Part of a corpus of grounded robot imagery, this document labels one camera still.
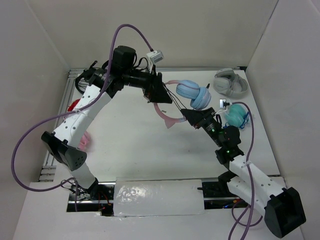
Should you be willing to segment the blue pink cat-ear headphones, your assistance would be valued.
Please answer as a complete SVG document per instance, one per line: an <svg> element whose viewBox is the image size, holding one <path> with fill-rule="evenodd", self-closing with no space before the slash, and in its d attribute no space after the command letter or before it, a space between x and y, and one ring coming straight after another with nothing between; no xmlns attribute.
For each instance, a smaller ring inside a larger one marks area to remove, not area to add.
<svg viewBox="0 0 320 240"><path fill-rule="evenodd" d="M190 106L193 110L203 110L209 105L212 98L208 89L210 85L200 87L196 82L191 80L170 80L164 83L165 86L173 84L177 84L175 91L179 96L190 99ZM154 103L153 106L159 117L164 120L167 129L171 128L175 124L186 121L184 116L181 118L167 116L160 110L157 103Z"/></svg>

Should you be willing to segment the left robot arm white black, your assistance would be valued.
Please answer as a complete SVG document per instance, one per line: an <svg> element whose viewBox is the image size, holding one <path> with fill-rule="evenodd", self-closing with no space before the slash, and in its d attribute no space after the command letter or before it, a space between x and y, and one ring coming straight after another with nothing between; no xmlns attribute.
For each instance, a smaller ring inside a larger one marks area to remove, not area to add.
<svg viewBox="0 0 320 240"><path fill-rule="evenodd" d="M77 79L87 80L81 99L53 132L44 132L41 140L49 153L65 165L81 194L88 200L97 198L101 192L99 182L86 164L87 153L80 143L87 128L117 92L125 86L142 89L143 96L153 104L171 104L173 101L165 89L162 74L156 73L156 63L164 59L160 50L147 54L147 71L136 64L136 50L129 46L118 46L111 59L100 68L91 65Z"/></svg>

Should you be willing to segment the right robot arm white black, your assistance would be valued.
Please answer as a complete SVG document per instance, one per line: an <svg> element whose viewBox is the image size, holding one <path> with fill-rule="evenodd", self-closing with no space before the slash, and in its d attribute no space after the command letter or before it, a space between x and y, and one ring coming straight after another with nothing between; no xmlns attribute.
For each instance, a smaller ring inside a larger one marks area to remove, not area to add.
<svg viewBox="0 0 320 240"><path fill-rule="evenodd" d="M269 231L277 238L283 238L306 222L298 191L274 182L249 160L249 153L239 148L241 139L237 127L223 127L211 107L205 110L183 108L181 113L191 126L202 128L219 147L215 154L227 172L219 176L218 190L223 196L234 194L248 204L246 233L254 211L262 216Z"/></svg>

